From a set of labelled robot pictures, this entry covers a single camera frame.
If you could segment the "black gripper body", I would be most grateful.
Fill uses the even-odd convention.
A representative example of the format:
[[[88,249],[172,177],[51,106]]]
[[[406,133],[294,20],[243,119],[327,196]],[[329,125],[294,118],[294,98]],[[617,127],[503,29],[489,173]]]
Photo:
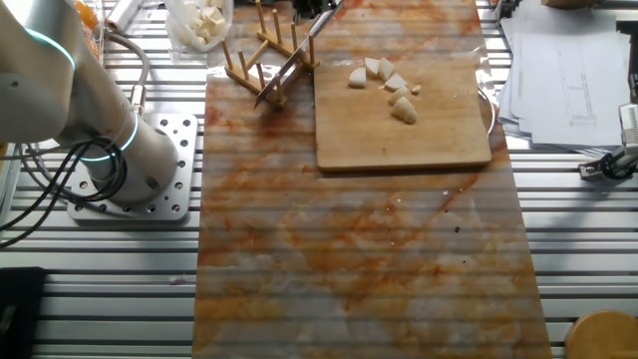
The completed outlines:
[[[335,0],[291,0],[291,4],[295,16],[303,19],[313,19],[335,8]]]

